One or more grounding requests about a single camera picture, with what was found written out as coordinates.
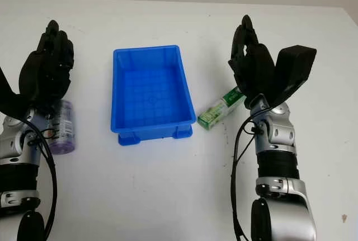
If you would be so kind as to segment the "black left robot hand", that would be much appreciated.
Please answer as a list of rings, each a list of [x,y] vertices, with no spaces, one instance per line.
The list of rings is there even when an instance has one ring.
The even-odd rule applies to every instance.
[[[73,43],[51,20],[20,71],[20,94],[36,107],[51,106],[66,94],[73,66]]]

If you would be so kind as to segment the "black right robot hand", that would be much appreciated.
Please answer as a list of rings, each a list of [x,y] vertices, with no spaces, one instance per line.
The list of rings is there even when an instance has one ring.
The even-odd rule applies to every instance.
[[[243,16],[235,30],[228,64],[237,87],[246,96],[245,107],[252,109],[256,98],[266,93],[275,65],[267,47],[258,41],[249,15]]]

